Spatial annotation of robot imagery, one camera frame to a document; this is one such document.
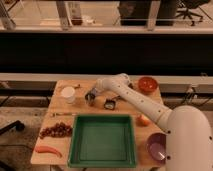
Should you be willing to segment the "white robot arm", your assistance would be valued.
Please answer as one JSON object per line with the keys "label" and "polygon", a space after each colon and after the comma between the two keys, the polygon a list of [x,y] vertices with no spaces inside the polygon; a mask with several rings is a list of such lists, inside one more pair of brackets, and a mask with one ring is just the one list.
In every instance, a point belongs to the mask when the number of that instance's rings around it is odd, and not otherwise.
{"label": "white robot arm", "polygon": [[213,171],[213,131],[196,107],[174,109],[131,89],[127,74],[99,78],[85,95],[91,104],[97,95],[112,91],[145,114],[166,134],[166,171]]}

